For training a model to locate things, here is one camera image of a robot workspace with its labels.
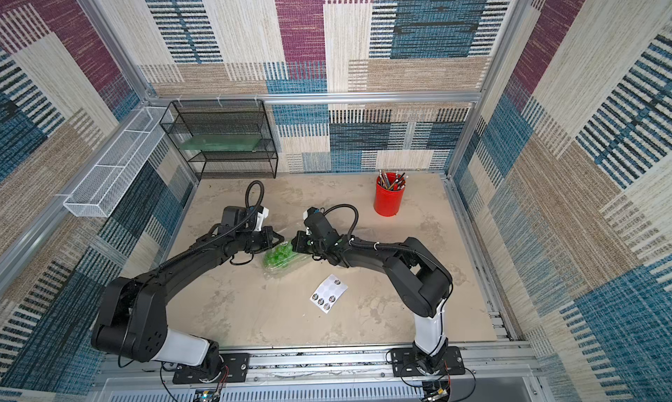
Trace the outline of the clear box of green grapes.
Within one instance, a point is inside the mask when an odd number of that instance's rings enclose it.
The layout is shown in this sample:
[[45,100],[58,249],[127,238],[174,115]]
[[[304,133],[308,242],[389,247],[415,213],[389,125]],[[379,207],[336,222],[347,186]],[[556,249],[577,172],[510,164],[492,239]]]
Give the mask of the clear box of green grapes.
[[297,227],[286,227],[278,232],[285,237],[282,249],[275,253],[264,253],[262,258],[262,272],[266,278],[279,279],[312,262],[308,254],[298,254],[292,251],[292,239],[296,236]]

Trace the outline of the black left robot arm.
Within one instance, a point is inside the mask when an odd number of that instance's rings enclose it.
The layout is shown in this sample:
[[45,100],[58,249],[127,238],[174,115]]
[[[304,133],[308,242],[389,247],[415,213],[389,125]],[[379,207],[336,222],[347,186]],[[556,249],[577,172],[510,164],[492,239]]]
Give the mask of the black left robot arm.
[[221,380],[225,363],[218,342],[171,330],[167,305],[201,275],[226,263],[236,266],[237,254],[255,258],[283,243],[282,235],[264,225],[263,200],[227,206],[220,223],[188,250],[134,278],[112,280],[101,298],[92,347],[130,362],[173,363],[180,383]]

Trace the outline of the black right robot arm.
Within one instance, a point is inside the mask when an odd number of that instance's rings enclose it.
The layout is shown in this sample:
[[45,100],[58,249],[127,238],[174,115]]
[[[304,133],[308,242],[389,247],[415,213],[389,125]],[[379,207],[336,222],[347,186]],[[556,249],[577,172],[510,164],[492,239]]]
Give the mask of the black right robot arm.
[[[351,209],[355,217],[348,232],[340,234],[327,215],[336,209]],[[439,373],[448,349],[445,306],[453,293],[453,276],[416,238],[401,243],[382,243],[356,237],[359,211],[351,204],[304,212],[304,230],[292,239],[292,250],[317,261],[343,268],[362,268],[383,273],[406,307],[413,312],[415,360],[411,363],[425,375]]]

